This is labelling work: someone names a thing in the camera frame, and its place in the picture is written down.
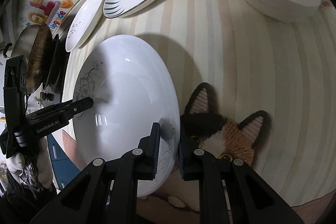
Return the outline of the large white floral plate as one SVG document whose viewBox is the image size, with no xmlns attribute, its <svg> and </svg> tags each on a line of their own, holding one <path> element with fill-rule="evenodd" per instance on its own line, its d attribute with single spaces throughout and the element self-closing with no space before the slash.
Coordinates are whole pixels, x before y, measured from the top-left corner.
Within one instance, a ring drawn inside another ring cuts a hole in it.
<svg viewBox="0 0 336 224">
<path fill-rule="evenodd" d="M 85 163 L 120 158 L 161 129 L 155 178 L 138 183 L 140 197 L 154 193 L 175 163 L 180 114 L 174 84 L 165 63 L 146 41 L 131 35 L 104 40 L 81 67 L 74 100 L 90 97 L 93 106 L 73 118 L 73 130 Z"/>
</svg>

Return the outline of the blue cabinet door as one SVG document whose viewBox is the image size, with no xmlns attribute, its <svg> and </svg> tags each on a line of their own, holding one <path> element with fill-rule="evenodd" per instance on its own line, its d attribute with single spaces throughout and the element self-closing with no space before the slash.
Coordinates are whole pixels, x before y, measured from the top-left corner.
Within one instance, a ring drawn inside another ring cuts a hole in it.
<svg viewBox="0 0 336 224">
<path fill-rule="evenodd" d="M 47 140 L 56 184 L 59 190 L 63 190 L 80 173 L 80 170 L 65 154 L 52 134 L 47 136 Z"/>
</svg>

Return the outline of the calico cat shaped mat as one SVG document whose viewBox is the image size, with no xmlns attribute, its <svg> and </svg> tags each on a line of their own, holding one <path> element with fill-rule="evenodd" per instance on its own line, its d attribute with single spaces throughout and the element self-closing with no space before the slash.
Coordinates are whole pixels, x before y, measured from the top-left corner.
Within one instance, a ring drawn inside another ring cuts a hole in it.
<svg viewBox="0 0 336 224">
<path fill-rule="evenodd" d="M 191 94 L 180 121 L 180 136 L 193 140 L 197 148 L 218 159 L 240 158 L 252 165 L 255 150 L 269 131 L 271 119 L 264 110 L 252 113 L 241 122 L 220 115 L 215 89 L 208 83 L 201 83 Z M 200 210 L 198 182 L 184 181 L 178 165 L 155 195 L 175 207 Z"/>
</svg>

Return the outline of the steel pot lid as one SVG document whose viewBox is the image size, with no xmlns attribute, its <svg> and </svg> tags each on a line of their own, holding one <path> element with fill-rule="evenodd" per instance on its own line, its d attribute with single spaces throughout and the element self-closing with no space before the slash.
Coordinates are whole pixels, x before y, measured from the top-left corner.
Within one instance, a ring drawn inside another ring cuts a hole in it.
<svg viewBox="0 0 336 224">
<path fill-rule="evenodd" d="M 11 57 L 25 57 L 27 93 L 34 93 L 47 79 L 54 50 L 51 30 L 45 23 L 30 25 L 19 35 Z"/>
</svg>

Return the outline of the small white floral plate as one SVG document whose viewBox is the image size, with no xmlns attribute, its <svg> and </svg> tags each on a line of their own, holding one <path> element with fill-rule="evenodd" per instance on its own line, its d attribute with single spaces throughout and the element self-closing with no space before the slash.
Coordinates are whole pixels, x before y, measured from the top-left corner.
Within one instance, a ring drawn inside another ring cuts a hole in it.
<svg viewBox="0 0 336 224">
<path fill-rule="evenodd" d="M 104 0 L 86 0 L 74 17 L 66 36 L 66 51 L 78 49 L 92 34 L 102 16 Z"/>
</svg>

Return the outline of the striped beige table mat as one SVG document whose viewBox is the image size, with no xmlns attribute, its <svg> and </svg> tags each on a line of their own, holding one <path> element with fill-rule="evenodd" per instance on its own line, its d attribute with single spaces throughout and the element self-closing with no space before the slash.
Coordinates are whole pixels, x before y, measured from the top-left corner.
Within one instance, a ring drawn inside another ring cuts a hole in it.
<svg viewBox="0 0 336 224">
<path fill-rule="evenodd" d="M 86 57 L 115 34 L 137 35 L 159 53 L 179 106 L 207 82 L 224 116 L 268 112 L 272 129 L 255 169 L 287 203 L 335 190 L 335 7 L 283 23 L 244 0 L 157 0 L 132 18 L 103 18 L 70 55 L 65 100 Z"/>
</svg>

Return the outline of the colourful wall sticker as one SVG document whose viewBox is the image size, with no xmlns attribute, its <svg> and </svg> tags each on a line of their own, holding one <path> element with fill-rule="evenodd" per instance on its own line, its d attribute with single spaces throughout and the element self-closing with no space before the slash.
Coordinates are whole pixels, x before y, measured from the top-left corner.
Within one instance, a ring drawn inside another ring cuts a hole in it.
<svg viewBox="0 0 336 224">
<path fill-rule="evenodd" d="M 21 0 L 22 26 L 46 24 L 54 34 L 74 6 L 74 0 Z"/>
</svg>

